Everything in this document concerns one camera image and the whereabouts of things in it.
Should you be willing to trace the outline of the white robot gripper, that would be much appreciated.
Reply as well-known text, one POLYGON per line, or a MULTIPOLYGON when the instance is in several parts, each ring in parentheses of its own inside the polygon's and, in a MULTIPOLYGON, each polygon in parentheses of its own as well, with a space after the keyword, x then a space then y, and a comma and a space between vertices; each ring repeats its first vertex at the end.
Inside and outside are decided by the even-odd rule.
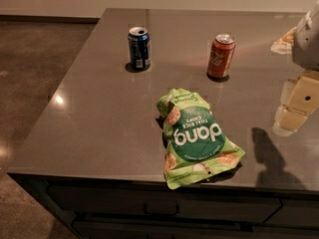
POLYGON ((279 55, 292 54, 296 65, 315 70, 304 71, 283 86, 272 129, 279 136, 290 136, 319 108, 319 0, 270 50, 279 55))

